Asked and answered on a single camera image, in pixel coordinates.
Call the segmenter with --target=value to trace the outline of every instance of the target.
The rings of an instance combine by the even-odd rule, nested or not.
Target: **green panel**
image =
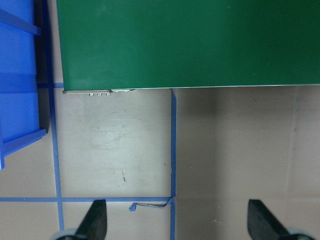
[[[65,90],[320,83],[317,0],[57,0]]]

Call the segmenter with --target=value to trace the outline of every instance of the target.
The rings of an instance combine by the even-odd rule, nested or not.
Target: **green board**
[[[64,89],[320,83],[318,0],[57,0]]]

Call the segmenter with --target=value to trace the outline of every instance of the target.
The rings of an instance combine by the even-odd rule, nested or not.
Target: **blue container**
[[[46,135],[39,129],[33,0],[0,0],[0,170],[5,156]]]

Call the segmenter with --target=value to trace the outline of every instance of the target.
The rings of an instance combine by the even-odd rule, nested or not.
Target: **gray floor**
[[[55,1],[50,14],[54,80],[63,81]],[[320,239],[320,87],[176,89],[177,240],[249,240],[249,198],[262,199],[287,226]],[[110,97],[55,90],[63,197],[170,195],[171,93],[135,90]],[[49,100],[39,90],[48,134],[8,156],[1,197],[55,197]],[[64,203],[66,228],[89,203]],[[110,202],[108,240],[168,240],[170,207]],[[0,203],[0,239],[49,239],[56,203]]]

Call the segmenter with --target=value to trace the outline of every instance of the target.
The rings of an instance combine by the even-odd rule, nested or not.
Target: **green surface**
[[[317,0],[57,0],[65,90],[320,83]]]

